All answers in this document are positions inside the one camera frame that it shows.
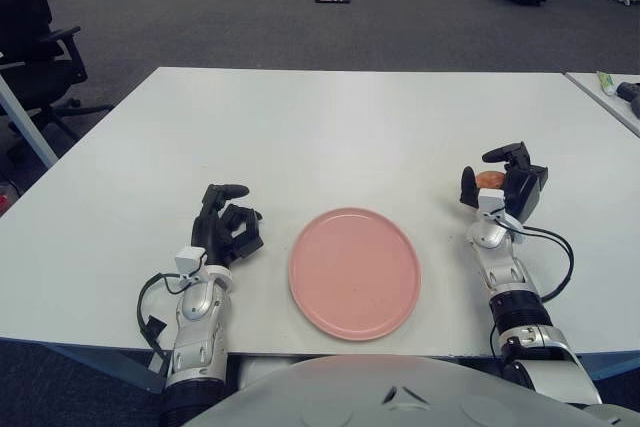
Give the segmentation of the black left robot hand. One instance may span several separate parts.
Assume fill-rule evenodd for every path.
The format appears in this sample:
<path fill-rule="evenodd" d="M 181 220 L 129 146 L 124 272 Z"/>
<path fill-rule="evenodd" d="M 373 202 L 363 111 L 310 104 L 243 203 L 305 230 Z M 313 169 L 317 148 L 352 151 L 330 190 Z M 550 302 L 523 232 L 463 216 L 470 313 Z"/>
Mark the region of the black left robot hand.
<path fill-rule="evenodd" d="M 254 209 L 231 203 L 249 192 L 248 187 L 238 184 L 210 184 L 207 187 L 201 210 L 193 223 L 191 245 L 205 249 L 210 265 L 229 267 L 264 245 L 259 232 L 262 215 Z"/>

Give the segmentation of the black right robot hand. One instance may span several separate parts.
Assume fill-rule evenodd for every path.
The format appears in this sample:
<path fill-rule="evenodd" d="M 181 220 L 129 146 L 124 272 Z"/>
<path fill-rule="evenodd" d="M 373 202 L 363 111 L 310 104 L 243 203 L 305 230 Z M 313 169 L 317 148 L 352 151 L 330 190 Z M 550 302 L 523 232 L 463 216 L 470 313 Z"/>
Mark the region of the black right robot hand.
<path fill-rule="evenodd" d="M 549 175 L 547 167 L 531 163 L 523 142 L 493 149 L 482 156 L 485 163 L 503 163 L 505 172 L 487 171 L 476 174 L 467 166 L 461 177 L 460 202 L 479 208 L 481 189 L 504 193 L 506 213 L 525 222 L 538 204 Z"/>

